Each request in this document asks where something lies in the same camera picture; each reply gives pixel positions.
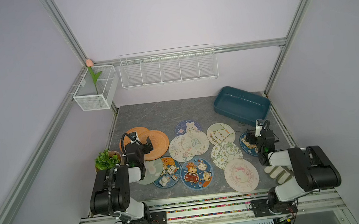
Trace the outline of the purple bunny planet coaster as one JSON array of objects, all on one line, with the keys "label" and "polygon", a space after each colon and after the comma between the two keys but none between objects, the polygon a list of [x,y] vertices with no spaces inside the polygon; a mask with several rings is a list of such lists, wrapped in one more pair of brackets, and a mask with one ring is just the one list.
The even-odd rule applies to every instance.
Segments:
[{"label": "purple bunny planet coaster", "polygon": [[175,135],[180,136],[190,131],[202,131],[201,125],[195,120],[184,120],[177,124]]}]

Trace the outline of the white butterfly doodle coaster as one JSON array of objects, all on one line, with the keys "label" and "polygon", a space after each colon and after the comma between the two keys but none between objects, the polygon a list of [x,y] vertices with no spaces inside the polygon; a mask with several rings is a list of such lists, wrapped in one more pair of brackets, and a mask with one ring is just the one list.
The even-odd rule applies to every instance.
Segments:
[{"label": "white butterfly doodle coaster", "polygon": [[181,139],[182,136],[172,139],[169,145],[169,154],[174,160],[183,163],[192,160],[194,155],[187,153],[183,149]]}]

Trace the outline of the teal plastic storage box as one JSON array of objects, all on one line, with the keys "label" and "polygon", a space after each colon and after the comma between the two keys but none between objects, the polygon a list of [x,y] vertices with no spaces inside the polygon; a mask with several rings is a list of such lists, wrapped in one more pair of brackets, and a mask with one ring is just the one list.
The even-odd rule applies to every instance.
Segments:
[{"label": "teal plastic storage box", "polygon": [[247,125],[255,126],[264,120],[270,109],[270,100],[230,86],[221,89],[214,101],[214,111]]}]

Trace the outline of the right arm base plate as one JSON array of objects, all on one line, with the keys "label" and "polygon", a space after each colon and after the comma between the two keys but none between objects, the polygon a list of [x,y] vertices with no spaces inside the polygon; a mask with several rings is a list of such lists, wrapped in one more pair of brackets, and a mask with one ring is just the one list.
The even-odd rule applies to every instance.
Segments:
[{"label": "right arm base plate", "polygon": [[253,211],[254,216],[266,217],[273,215],[295,214],[298,212],[296,203],[291,202],[271,202],[268,199],[252,200],[248,206],[249,210]]}]

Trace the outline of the pale green bunny coaster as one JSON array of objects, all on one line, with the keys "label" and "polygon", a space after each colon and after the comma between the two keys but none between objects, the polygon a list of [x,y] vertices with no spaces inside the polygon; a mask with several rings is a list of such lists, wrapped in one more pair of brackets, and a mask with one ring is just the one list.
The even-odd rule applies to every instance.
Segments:
[{"label": "pale green bunny coaster", "polygon": [[146,174],[143,180],[137,182],[140,185],[148,185],[156,181],[160,176],[163,168],[163,162],[161,159],[156,159],[153,161],[145,161],[144,165],[146,167]]}]

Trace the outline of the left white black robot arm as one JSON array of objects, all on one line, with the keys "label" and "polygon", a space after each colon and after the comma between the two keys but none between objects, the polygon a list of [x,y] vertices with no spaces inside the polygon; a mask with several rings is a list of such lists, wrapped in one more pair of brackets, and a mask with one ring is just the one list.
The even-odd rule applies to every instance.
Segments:
[{"label": "left white black robot arm", "polygon": [[109,215],[121,224],[154,224],[147,204],[130,196],[130,184],[144,180],[144,156],[154,147],[150,138],[142,142],[136,132],[121,137],[123,164],[96,173],[90,199],[93,215]]}]

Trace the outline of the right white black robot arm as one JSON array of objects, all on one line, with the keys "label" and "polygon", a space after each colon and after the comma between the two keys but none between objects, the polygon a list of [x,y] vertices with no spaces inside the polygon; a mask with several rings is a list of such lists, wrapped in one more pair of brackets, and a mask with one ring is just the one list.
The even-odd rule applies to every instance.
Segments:
[{"label": "right white black robot arm", "polygon": [[313,192],[332,189],[341,185],[340,173],[320,146],[306,148],[275,149],[275,135],[270,130],[270,121],[256,121],[255,131],[247,135],[247,141],[258,149],[257,157],[261,165],[271,167],[290,167],[291,179],[272,187],[267,199],[251,202],[255,214],[280,215],[295,213],[294,202]]}]

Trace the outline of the cream alpaca coaster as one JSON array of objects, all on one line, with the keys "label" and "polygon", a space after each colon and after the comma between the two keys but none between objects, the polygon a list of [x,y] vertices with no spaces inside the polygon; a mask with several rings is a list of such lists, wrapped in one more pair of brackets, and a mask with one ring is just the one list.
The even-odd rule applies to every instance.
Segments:
[{"label": "cream alpaca coaster", "polygon": [[216,123],[207,129],[207,138],[211,144],[216,145],[221,142],[234,142],[236,139],[234,129],[225,123]]}]

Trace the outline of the white bow doodle coaster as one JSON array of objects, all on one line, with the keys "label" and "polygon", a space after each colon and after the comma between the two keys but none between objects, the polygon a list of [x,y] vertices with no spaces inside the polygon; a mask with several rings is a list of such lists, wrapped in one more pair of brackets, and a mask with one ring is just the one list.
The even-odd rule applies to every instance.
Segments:
[{"label": "white bow doodle coaster", "polygon": [[203,131],[190,131],[181,137],[181,146],[190,155],[198,156],[207,152],[210,142]]}]

